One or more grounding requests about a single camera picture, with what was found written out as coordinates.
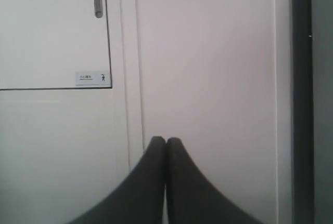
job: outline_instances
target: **white door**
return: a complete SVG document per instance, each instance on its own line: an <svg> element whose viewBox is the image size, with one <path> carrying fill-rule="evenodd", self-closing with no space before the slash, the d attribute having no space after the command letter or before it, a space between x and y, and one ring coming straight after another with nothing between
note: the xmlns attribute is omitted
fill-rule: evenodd
<svg viewBox="0 0 333 224"><path fill-rule="evenodd" d="M120 2L95 2L0 0L1 224L66 223L129 172Z"/></svg>

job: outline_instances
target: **recessed handle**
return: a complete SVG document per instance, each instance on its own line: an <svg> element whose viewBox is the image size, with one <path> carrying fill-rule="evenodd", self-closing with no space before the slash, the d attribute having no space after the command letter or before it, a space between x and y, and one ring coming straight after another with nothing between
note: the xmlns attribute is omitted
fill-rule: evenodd
<svg viewBox="0 0 333 224"><path fill-rule="evenodd" d="M95 16L96 18L103 17L103 4L102 0L94 0L94 7L95 7Z"/></svg>

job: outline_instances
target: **sticker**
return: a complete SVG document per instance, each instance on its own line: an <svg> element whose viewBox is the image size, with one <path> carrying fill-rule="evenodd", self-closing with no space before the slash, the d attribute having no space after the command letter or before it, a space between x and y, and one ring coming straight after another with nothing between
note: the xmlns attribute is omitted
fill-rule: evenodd
<svg viewBox="0 0 333 224"><path fill-rule="evenodd" d="M109 71L86 71L76 72L77 87L111 87Z"/></svg>

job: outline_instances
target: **gray wall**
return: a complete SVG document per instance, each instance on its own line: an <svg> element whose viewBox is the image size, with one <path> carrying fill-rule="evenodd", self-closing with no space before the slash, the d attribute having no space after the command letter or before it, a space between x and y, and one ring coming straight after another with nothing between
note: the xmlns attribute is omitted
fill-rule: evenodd
<svg viewBox="0 0 333 224"><path fill-rule="evenodd" d="M277 180L279 169L290 169L290 164L284 167L290 153L277 148L290 145L287 4L137 0L145 140L182 138L207 178L267 224L277 223L279 211L291 210L278 205L279 183L289 175ZM277 18L283 18L278 29ZM278 42L277 32L284 35ZM279 67L277 55L287 65ZM278 85L277 73L284 73L286 87ZM286 121L279 121L277 108ZM277 123L286 128L278 129ZM286 164L278 167L277 156ZM289 186L280 199L288 198Z"/></svg>
<svg viewBox="0 0 333 224"><path fill-rule="evenodd" d="M333 223L333 0L312 0L316 223Z"/></svg>

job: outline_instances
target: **small sign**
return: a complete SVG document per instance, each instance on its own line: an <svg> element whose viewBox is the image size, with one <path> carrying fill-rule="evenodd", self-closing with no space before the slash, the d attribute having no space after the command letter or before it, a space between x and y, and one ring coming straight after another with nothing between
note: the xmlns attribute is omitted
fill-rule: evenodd
<svg viewBox="0 0 333 224"><path fill-rule="evenodd" d="M111 87L109 71L76 72L77 87Z"/></svg>

